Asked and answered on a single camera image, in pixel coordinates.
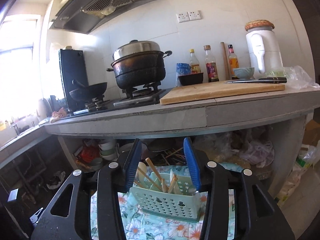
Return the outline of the large beige plastic spoon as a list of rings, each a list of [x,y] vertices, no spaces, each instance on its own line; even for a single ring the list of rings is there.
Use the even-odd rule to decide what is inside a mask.
[[[138,163],[138,169],[137,169],[137,172],[136,172],[136,178],[140,183],[144,184],[145,176],[144,176],[144,174],[142,174],[141,171],[143,171],[145,174],[147,174],[146,165],[143,162],[140,161]]]

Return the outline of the wooden chopstick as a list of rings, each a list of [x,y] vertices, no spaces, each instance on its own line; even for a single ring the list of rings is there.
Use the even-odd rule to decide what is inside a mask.
[[[169,186],[169,188],[168,188],[168,193],[172,193],[172,191],[174,190],[174,187],[175,187],[177,181],[178,181],[178,178],[177,178],[177,176],[174,174],[173,177],[172,177],[172,180],[171,180],[171,182],[170,182],[170,186]]]
[[[153,181],[140,167],[137,168],[137,170],[148,180],[152,183],[152,185],[154,185],[155,187],[157,187],[157,189],[159,189],[160,191],[162,191],[162,188],[157,185],[155,183],[155,181]]]
[[[150,158],[146,158],[145,161],[148,163],[149,167],[152,169],[152,171],[155,173],[159,181],[162,181],[162,177],[160,173],[157,171],[156,167],[154,166],[153,162]]]
[[[167,193],[169,188],[166,185],[164,178],[161,179],[161,186],[162,186],[162,192]]]

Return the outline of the kitchen knife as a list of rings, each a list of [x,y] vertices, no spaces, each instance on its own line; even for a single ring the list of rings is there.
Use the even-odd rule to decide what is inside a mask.
[[[238,80],[230,80],[225,83],[270,83],[270,84],[280,84],[287,83],[287,78],[285,77],[265,77],[260,79],[238,79]]]

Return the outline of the mint green utensil holder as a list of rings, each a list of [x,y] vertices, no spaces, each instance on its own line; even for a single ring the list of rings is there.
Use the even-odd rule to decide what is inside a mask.
[[[143,211],[186,222],[199,220],[200,194],[193,186],[190,177],[178,176],[176,186],[180,189],[181,194],[164,193],[161,189],[161,182],[153,172],[150,178],[156,185],[147,180],[144,187],[133,186],[130,189],[130,193],[133,194]]]

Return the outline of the floral quilted cloth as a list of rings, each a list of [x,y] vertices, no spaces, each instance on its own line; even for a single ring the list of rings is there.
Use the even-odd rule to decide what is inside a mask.
[[[159,173],[174,172],[176,175],[188,176],[186,166],[157,166]],[[200,239],[203,212],[206,207],[207,193],[200,193],[201,217],[197,223],[154,216],[142,211],[131,193],[118,193],[120,212],[127,239]],[[91,196],[91,237],[99,239],[97,226],[97,193]],[[234,191],[229,190],[228,237],[234,238],[235,204]]]

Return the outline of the wooden cutting board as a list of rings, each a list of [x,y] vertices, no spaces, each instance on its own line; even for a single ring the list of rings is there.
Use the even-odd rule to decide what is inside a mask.
[[[285,90],[284,83],[223,81],[173,88],[160,99],[161,105],[223,98],[228,96],[276,92]]]

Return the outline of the black wok pan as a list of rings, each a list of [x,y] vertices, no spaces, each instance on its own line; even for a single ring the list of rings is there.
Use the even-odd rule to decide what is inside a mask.
[[[103,101],[104,93],[107,90],[106,82],[85,86],[74,79],[72,84],[75,85],[76,89],[70,91],[69,94],[75,101]]]

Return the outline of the gas stove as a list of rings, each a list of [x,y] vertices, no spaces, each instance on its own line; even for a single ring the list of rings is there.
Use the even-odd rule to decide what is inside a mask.
[[[125,97],[121,99],[105,100],[104,95],[101,95],[88,101],[77,101],[75,109],[67,110],[67,117],[160,104],[160,99],[170,92],[170,89],[158,88],[160,84],[154,82],[144,85],[143,89],[122,90]]]

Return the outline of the black bowl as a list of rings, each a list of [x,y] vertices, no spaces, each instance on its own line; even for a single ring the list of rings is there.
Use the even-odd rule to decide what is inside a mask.
[[[182,86],[197,85],[203,83],[203,73],[181,75],[178,79]]]

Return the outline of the dark vinegar bottle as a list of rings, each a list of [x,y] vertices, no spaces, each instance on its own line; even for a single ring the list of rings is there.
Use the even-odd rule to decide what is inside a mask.
[[[204,52],[206,54],[205,65],[208,75],[208,82],[217,82],[219,81],[219,76],[216,67],[216,60],[214,55],[212,54],[210,45],[204,46]]]

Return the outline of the wooden rolling pin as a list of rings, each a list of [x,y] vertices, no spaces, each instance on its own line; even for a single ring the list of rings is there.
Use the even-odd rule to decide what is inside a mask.
[[[225,76],[226,76],[226,80],[230,80],[230,73],[229,73],[229,65],[228,65],[228,58],[227,58],[227,54],[226,54],[226,48],[225,48],[225,43],[224,42],[220,42],[220,47],[222,50],[222,55],[223,55],[223,63],[224,63],[224,69],[225,69]]]

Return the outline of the light blue bowl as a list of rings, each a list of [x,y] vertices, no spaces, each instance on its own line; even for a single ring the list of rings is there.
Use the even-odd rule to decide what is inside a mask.
[[[246,68],[234,68],[234,75],[239,79],[248,80],[251,79],[254,75],[254,68],[246,67]]]

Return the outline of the black cooking pot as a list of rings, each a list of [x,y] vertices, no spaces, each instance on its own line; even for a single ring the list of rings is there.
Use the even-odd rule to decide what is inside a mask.
[[[161,51],[152,41],[132,40],[119,47],[113,54],[111,67],[120,89],[126,90],[151,83],[160,83],[166,76],[164,58],[172,51]]]

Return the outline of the orange sauce bottle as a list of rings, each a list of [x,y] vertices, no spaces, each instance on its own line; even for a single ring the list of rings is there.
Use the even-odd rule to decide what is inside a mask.
[[[239,68],[239,63],[238,63],[238,57],[234,53],[233,45],[229,44],[228,45],[228,60],[229,60],[229,66],[230,66],[230,71],[231,71],[231,76],[232,80],[238,79],[238,77],[235,75],[234,69]]]

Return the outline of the white wall socket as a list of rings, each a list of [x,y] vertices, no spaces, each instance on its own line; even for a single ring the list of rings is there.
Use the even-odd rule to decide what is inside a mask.
[[[200,11],[193,10],[188,12],[181,12],[176,14],[178,23],[188,22],[188,21],[195,21],[201,19]]]

